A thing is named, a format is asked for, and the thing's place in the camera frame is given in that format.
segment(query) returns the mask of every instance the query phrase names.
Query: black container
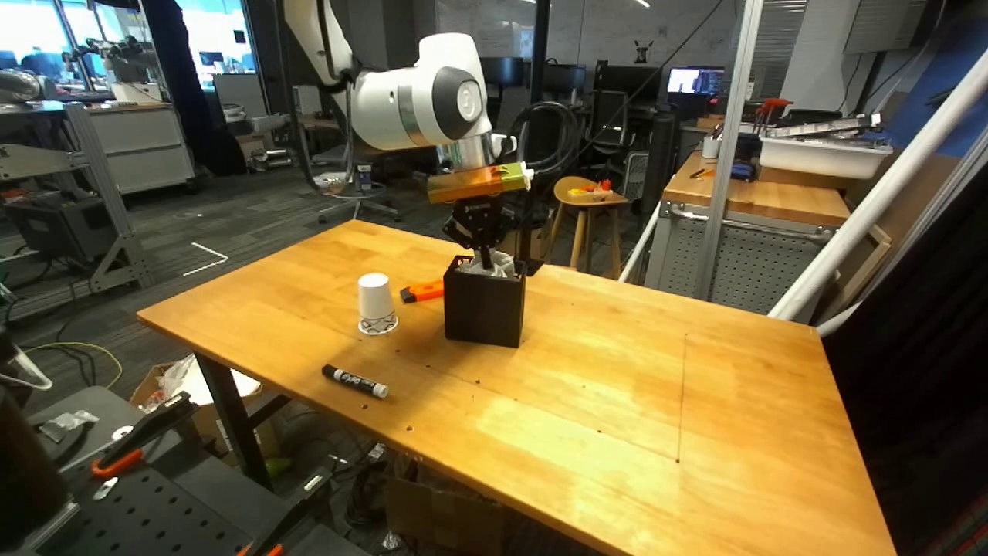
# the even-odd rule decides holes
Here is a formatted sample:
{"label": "black container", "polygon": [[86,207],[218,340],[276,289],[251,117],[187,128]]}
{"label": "black container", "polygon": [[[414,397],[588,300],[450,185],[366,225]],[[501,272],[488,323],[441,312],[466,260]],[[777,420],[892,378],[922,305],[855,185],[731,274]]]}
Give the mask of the black container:
{"label": "black container", "polygon": [[16,550],[34,527],[46,524],[66,501],[69,490],[56,467],[0,387],[0,550]]}
{"label": "black container", "polygon": [[444,337],[495,345],[519,345],[524,322],[524,274],[490,279],[456,272],[456,255],[444,272]]}

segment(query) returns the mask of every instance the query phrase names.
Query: black box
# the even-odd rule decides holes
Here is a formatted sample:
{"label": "black box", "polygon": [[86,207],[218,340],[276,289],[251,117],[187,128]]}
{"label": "black box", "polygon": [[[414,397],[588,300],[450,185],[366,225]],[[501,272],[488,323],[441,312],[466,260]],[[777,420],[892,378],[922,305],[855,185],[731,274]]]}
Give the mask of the black box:
{"label": "black box", "polygon": [[524,274],[495,279],[456,272],[471,255],[456,255],[444,272],[444,337],[495,345],[519,345],[524,319]]}

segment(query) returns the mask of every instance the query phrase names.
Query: floor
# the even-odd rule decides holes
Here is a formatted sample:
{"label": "floor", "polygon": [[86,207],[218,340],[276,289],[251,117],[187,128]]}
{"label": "floor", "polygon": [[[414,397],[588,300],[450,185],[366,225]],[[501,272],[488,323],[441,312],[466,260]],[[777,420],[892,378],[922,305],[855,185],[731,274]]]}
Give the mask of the floor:
{"label": "floor", "polygon": [[[403,218],[381,217],[373,210],[366,210],[361,218],[444,238],[441,229],[450,207],[426,205],[422,180],[418,173],[391,180],[391,185],[373,195],[391,198],[403,210]],[[205,180],[199,191],[165,190],[134,195],[128,198],[128,207],[134,231],[145,248],[151,282],[145,287],[109,289],[30,322],[10,323],[16,344],[56,379],[50,391],[30,397],[27,410],[66,400],[86,383],[104,383],[119,397],[131,400],[151,368],[190,355],[190,349],[143,327],[136,322],[136,310],[246,265],[354,217],[347,207],[317,217],[341,205],[308,190],[298,171]],[[620,218],[623,252],[629,252],[641,225],[644,218],[628,210]],[[571,218],[561,223],[560,238],[546,251],[546,263],[568,263],[568,248]],[[302,404],[289,404],[276,427],[280,433],[280,455],[289,464],[277,483],[286,493],[326,464],[329,455],[360,461],[373,443]],[[356,518],[360,513],[368,513],[368,504],[373,510],[373,504],[381,504],[381,490],[368,493],[368,485],[360,483],[341,485],[341,497],[335,501],[335,527],[347,530],[366,550],[384,553],[384,522]],[[511,518],[508,530],[508,553],[588,553],[585,547],[519,515]]]}

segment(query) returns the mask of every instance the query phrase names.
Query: pen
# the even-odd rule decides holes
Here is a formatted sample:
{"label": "pen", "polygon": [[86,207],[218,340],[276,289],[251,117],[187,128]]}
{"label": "pen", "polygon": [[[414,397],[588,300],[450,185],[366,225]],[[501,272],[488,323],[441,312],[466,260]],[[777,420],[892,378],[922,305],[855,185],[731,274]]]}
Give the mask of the pen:
{"label": "pen", "polygon": [[366,397],[373,397],[373,400],[387,400],[391,397],[391,387],[387,383],[378,383],[378,379],[368,379],[368,378],[360,378],[354,370],[342,370],[338,366],[326,366],[323,368],[323,378],[335,379],[335,383],[342,383],[348,390],[360,390]]}

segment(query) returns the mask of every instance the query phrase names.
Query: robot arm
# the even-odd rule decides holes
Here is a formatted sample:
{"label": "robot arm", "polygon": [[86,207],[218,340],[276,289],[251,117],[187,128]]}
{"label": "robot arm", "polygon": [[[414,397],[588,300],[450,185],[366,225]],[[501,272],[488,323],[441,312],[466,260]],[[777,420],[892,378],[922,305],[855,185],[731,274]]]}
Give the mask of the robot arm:
{"label": "robot arm", "polygon": [[348,122],[361,141],[381,152],[466,141],[464,167],[486,163],[488,91],[471,35],[422,37],[414,68],[360,70],[331,0],[286,0],[286,18],[341,107],[354,80]]}

